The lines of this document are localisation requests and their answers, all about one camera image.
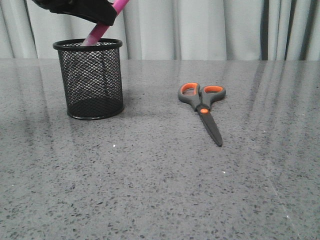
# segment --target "scissors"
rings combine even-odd
[[[178,90],[179,100],[191,105],[193,110],[198,112],[205,129],[219,147],[223,140],[210,110],[213,102],[220,101],[225,96],[226,89],[222,86],[209,85],[201,88],[196,82],[185,83]]]

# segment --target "scissor blade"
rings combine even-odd
[[[221,134],[210,112],[208,113],[198,112],[198,113],[210,137],[219,147],[222,147],[223,140],[222,140]]]

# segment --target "pen holder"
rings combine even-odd
[[[122,41],[102,38],[96,46],[80,46],[84,39],[58,41],[67,114],[98,120],[124,109],[119,48]]]

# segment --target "gray countertop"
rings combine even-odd
[[[319,61],[121,62],[125,109],[67,116],[56,59],[0,60],[1,240],[320,239]],[[226,88],[218,147],[177,98]]]

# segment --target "curtain fold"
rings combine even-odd
[[[0,0],[0,58],[57,58],[53,42],[94,26],[31,0]],[[122,59],[320,60],[320,3],[130,0],[103,37],[123,41]]]

